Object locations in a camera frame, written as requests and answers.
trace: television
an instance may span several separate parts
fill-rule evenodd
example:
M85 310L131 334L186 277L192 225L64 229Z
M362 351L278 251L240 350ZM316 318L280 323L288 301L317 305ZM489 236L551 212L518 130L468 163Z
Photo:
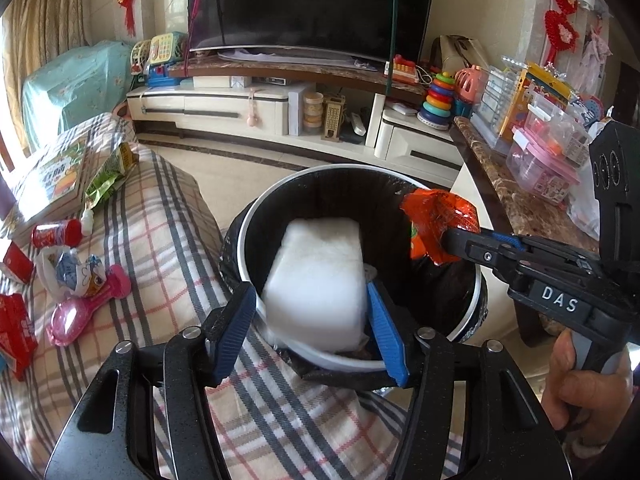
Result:
M399 0L395 54L418 60L430 5ZM291 47L387 60L391 18L392 0L200 0L191 50Z

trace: pink toy spoon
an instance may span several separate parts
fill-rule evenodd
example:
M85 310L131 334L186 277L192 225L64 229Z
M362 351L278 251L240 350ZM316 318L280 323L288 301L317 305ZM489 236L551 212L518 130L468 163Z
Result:
M49 341L56 346L68 346L75 341L94 311L112 298L121 300L131 292L131 280L119 265L112 265L107 270L107 280L103 288L90 298L76 298L72 296L59 303L51 323L47 325Z

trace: red snack box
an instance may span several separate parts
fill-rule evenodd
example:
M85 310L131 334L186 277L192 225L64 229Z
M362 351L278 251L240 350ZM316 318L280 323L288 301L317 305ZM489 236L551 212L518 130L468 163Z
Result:
M8 238L0 238L0 271L14 282L31 281L33 262Z
M0 294L0 355L19 381L37 346L22 296Z

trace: remote control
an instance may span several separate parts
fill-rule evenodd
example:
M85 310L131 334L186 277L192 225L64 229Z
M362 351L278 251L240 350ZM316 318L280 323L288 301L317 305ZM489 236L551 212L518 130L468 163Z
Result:
M393 110L395 110L396 112L400 112L402 115L415 115L418 113L417 110L414 110L407 105L403 105L402 103L393 103L391 107L393 108Z
M362 124L362 119L358 114L351 114L351 126L353 126L353 131L359 136L367 133L367 129L364 127L364 124Z

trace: trash can rim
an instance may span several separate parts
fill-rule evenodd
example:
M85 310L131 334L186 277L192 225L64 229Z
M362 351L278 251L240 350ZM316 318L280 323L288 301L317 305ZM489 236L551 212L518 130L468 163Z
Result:
M240 227L240 232L238 235L238 248L236 253L236 258L238 261L238 271L240 273L240 277L244 282L250 282L251 279L249 277L248 269L246 268L246 263L244 260L244 244L246 241L246 234L248 231L249 224L251 222L252 217L254 216L257 209L260 205L267 199L267 197L277 188L284 186L288 182L300 178L306 174L316 173L318 171L328 171L328 170L341 170L341 169L352 169L352 170L368 170L368 171L377 171L379 173L386 173L389 176L393 176L395 178L399 178L401 180L406 181L409 184L413 184L415 187L420 187L423 189L429 189L429 187L424 184L418 182L417 180L411 178L410 176L398 173L397 171L388 170L386 168L379 168L377 166L370 166L368 164L327 164L324 166L315 166L312 168L307 168L306 170L298 171L296 173L290 174L285 178L277 181L271 187L269 187L265 192L263 192L251 206L249 211L247 212L244 220L242 221L242 225ZM458 326L447 336L449 340L454 340L457 338L463 330L466 329L469 320L473 316L473 313L478 306L478 300L480 297L481 291L481 280L482 273L480 271L480 267L476 266L476 280L474 284L474 295L469 303L469 307L466 310L463 319L460 321ZM256 311L263 325L266 327L266 312L264 309L264 303L260 299L259 296L256 296ZM321 367L330 369L330 370L341 370L341 371L363 371L363 372L373 372L373 371L382 371L385 370L385 364L382 361L365 361L360 359L352 359L343 356L339 356L336 354L331 354L329 352L323 352L316 350L315 348L301 343L299 341L293 340L283 340L282 343L286 345L288 348L293 350L294 352L300 354L303 358L312 362L313 364L319 365Z

